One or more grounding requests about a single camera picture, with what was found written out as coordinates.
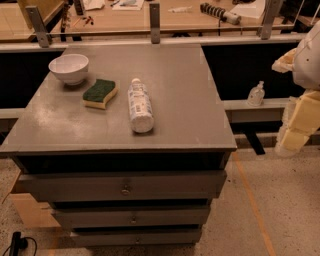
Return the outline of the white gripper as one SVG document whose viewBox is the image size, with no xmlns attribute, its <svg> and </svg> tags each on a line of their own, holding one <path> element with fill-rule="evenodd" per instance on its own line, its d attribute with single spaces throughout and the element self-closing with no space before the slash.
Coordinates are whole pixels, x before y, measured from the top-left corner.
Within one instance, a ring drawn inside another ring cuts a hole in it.
<svg viewBox="0 0 320 256">
<path fill-rule="evenodd" d="M 282 157 L 298 153 L 320 128 L 320 21 L 300 41 L 272 64 L 279 73 L 292 71 L 294 83 L 306 90 L 290 97 L 282 116 L 275 152 Z"/>
</svg>

